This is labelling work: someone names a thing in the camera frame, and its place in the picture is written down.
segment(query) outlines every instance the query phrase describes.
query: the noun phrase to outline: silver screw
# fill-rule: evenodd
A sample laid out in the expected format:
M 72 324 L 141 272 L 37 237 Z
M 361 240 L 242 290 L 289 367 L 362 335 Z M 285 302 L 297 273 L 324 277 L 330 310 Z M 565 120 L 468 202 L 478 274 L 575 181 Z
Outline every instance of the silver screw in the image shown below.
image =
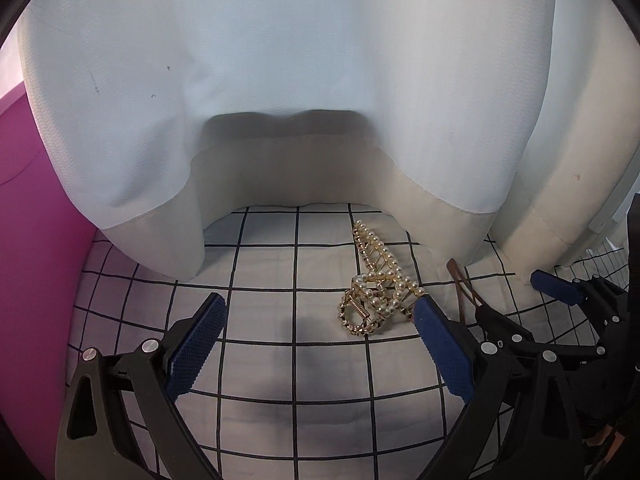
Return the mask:
M 85 361 L 90 361 L 94 357 L 98 355 L 98 352 L 95 348 L 87 348 L 84 352 L 82 352 L 82 359 Z
M 542 358 L 549 363 L 555 363 L 558 356 L 551 350 L 545 350 L 544 352 L 542 352 Z
M 156 350 L 158 350 L 159 346 L 160 346 L 160 343 L 158 342 L 157 339 L 147 339 L 145 342 L 142 343 L 142 351 L 145 354 L 151 354 L 151 352 L 155 352 Z
M 485 341 L 480 345 L 480 349 L 488 355 L 493 355 L 498 351 L 498 347 L 491 342 Z

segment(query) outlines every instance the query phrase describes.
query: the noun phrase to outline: grid pattern fabric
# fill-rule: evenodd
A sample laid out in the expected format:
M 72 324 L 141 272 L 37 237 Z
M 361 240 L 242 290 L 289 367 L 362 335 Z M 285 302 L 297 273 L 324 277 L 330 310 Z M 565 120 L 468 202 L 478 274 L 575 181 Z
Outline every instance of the grid pattern fabric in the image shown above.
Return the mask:
M 206 229 L 203 271 L 185 283 L 140 266 L 98 232 L 76 298 L 67 382 L 81 349 L 128 352 L 161 338 L 214 290 L 228 304 L 228 325 L 176 405 L 225 480 L 415 480 L 463 404 L 399 312 L 366 338 L 340 326 L 338 302 L 362 267 L 351 238 L 358 219 L 457 319 L 446 269 L 384 212 L 355 204 L 251 207 Z M 464 270 L 492 307 L 537 341 L 594 343 L 580 309 L 523 284 L 490 234 Z M 628 285 L 626 254 L 608 241 L 556 273 Z M 470 305 L 465 316 L 482 340 Z M 132 394 L 125 401 L 148 466 L 169 477 Z M 476 474 L 492 466 L 510 416 L 504 405 Z

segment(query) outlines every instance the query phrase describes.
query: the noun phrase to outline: blue textured pad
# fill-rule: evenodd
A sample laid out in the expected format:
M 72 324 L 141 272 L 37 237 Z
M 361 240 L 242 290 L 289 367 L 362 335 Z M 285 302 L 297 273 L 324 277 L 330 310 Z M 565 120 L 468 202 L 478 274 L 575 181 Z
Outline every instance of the blue textured pad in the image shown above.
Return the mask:
M 166 393 L 172 402 L 193 386 L 204 361 L 226 325 L 225 300 L 213 301 L 206 312 L 191 327 L 182 345 L 168 363 Z
M 468 404 L 474 396 L 471 361 L 438 316 L 431 298 L 423 296 L 414 306 L 415 327 L 440 370 L 447 388 L 453 395 L 462 397 Z
M 544 270 L 534 270 L 530 280 L 533 288 L 569 306 L 584 301 L 584 294 L 576 285 Z

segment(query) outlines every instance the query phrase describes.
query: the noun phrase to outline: pearl hair clip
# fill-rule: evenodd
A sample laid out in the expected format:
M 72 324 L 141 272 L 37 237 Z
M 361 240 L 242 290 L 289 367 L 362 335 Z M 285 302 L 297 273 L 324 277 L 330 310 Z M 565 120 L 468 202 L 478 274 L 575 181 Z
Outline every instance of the pearl hair clip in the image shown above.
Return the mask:
M 351 288 L 344 291 L 338 306 L 342 326 L 353 335 L 367 335 L 379 329 L 396 310 L 412 319 L 415 300 L 424 295 L 425 290 L 403 272 L 384 242 L 360 220 L 353 227 L 353 240 L 369 272 L 355 276 Z M 410 296 L 415 300 L 405 306 L 404 302 Z M 347 309 L 356 311 L 362 323 L 352 323 Z

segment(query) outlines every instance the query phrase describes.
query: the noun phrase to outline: pink surface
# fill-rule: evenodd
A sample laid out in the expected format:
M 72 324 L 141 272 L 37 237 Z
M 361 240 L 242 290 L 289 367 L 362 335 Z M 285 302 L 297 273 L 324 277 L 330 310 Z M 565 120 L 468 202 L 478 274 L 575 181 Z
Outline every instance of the pink surface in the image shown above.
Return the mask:
M 48 478 L 71 314 L 94 233 L 62 189 L 18 85 L 0 99 L 0 413 Z

